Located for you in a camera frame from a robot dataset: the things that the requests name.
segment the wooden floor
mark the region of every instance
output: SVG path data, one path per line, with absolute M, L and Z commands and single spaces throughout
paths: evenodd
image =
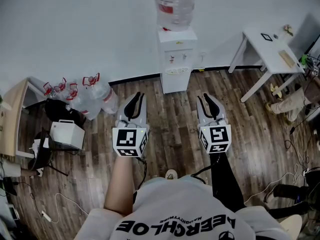
M 159 78 L 114 85 L 120 102 L 137 91 L 146 94 L 150 125 L 149 141 L 144 151 L 148 165 L 146 179 L 164 177 L 168 169 L 175 169 L 181 177 L 210 164 L 209 157 L 198 139 L 197 130 L 196 98 L 203 93 L 215 96 L 225 105 L 232 129 L 232 144 L 227 155 L 245 200 L 285 173 L 294 173 L 295 164 L 298 162 L 297 155 L 292 147 L 286 150 L 284 143 L 290 139 L 289 131 L 292 126 L 285 124 L 282 115 L 274 115 L 264 109 L 265 102 L 276 101 L 268 86 L 270 83 L 279 84 L 279 79 L 271 77 L 247 102 L 240 103 L 240 98 L 261 75 L 259 70 L 235 71 L 233 74 L 228 74 L 227 71 L 192 73 L 186 92 L 166 95 L 162 93 Z M 41 127 L 49 130 L 50 125 L 42 108 L 32 109 L 29 115 L 23 114 L 20 123 L 20 148 L 31 147 L 34 136 Z M 112 147 L 114 125 L 115 117 L 101 112 L 95 120 L 87 121 L 84 125 L 84 151 L 77 155 L 57 153 L 53 165 L 67 172 L 68 177 L 46 168 L 42 178 L 18 179 L 34 188 L 36 205 L 40 211 L 44 210 L 52 220 L 58 220 L 55 206 L 57 192 L 74 200 L 87 212 L 102 207 L 116 158 Z M 292 139 L 296 138 L 297 132 L 296 129 Z M 310 134 L 311 130 L 306 124 L 305 146 Z M 302 145 L 301 128 L 298 137 L 301 154 Z M 314 136 L 311 137 L 307 153 L 310 159 L 309 167 L 318 165 L 319 152 Z M 26 168 L 28 160 L 17 158 L 16 162 Z M 201 177 L 209 184 L 212 182 L 210 171 L 202 173 Z M 136 187 L 142 178 L 141 169 L 135 159 Z M 282 183 L 292 184 L 293 176 L 287 175 Z M 303 185 L 301 178 L 298 185 Z M 18 196 L 13 197 L 12 202 L 22 222 L 28 225 L 40 240 L 71 240 L 86 219 L 86 215 L 75 204 L 58 196 L 60 221 L 58 224 L 49 223 L 37 213 L 28 186 L 20 184 L 16 189 Z M 264 194 L 260 194 L 248 204 L 260 205 L 263 197 Z M 289 201 L 284 198 L 272 204 L 273 207 L 288 205 Z

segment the khaki pants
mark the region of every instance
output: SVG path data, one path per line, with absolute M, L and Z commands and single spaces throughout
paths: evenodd
M 287 119 L 290 122 L 294 122 L 300 111 L 308 104 L 311 104 L 311 102 L 305 97 L 304 89 L 300 88 L 284 101 L 272 104 L 271 110 L 275 114 L 288 112 L 286 115 Z

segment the baseboard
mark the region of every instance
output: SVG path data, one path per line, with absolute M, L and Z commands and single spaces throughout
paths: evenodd
M 257 66 L 257 65 L 246 65 L 246 66 L 236 66 L 235 69 L 236 70 L 259 70 L 261 68 L 261 66 Z M 194 69 L 192 72 L 193 73 L 202 73 L 205 71 L 220 71 L 220 70 L 228 70 L 229 66 L 215 66 L 215 67 L 206 67 L 205 69 Z M 124 84 L 124 83 L 129 83 L 129 82 L 133 82 L 133 81 L 139 81 L 139 80 L 145 80 L 145 79 L 151 79 L 151 78 L 159 78 L 160 77 L 160 73 L 156 73 L 156 74 L 148 74 L 148 75 L 143 75 L 143 76 L 137 76 L 137 77 L 132 77 L 132 78 L 127 78 L 127 79 L 123 79 L 123 80 L 118 80 L 118 81 L 111 81 L 109 82 L 110 86 L 114 86 L 114 85 L 118 85 L 118 84 Z

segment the black chair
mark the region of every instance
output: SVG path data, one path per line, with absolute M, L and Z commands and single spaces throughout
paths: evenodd
M 48 138 L 48 145 L 49 148 L 44 147 L 44 143 L 46 138 Z M 38 154 L 35 158 L 33 158 L 28 163 L 28 170 L 35 171 L 37 169 L 43 168 L 43 167 L 50 167 L 51 169 L 57 171 L 60 174 L 63 174 L 65 176 L 68 176 L 68 174 L 54 168 L 52 166 L 52 160 L 53 160 L 53 152 L 54 151 L 77 151 L 78 149 L 63 149 L 63 148 L 57 148 L 55 142 L 50 137 L 50 133 L 46 131 L 44 128 L 42 128 L 42 131 L 39 132 L 35 139 L 40 139 L 40 144 L 38 148 Z

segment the person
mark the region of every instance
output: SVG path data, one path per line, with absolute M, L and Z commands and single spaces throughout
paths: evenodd
M 43 175 L 43 168 L 38 170 L 28 170 L 21 168 L 21 165 L 11 162 L 5 158 L 0 158 L 0 180 L 5 177 L 34 177 Z
M 320 101 L 320 80 L 318 77 L 313 77 L 304 88 L 300 87 L 281 102 L 273 104 L 267 102 L 265 108 L 274 114 L 286 113 L 285 118 L 291 124 L 305 106 L 318 101 Z
M 224 169 L 231 172 L 225 154 L 211 170 L 218 183 L 214 190 L 190 175 L 158 177 L 142 185 L 135 201 L 132 163 L 129 157 L 116 158 L 104 208 L 89 213 L 75 240 L 291 239 L 262 206 L 244 206 L 239 186 L 229 182 L 235 180 L 233 174 L 223 174 Z M 224 191 L 233 195 L 218 200 Z
M 303 215 L 310 210 L 320 211 L 320 171 L 308 172 L 305 180 L 308 186 L 278 184 L 265 196 L 265 203 L 270 203 L 275 197 L 289 198 L 297 202 L 290 207 L 270 209 L 268 212 L 272 217 L 281 219 L 294 214 Z

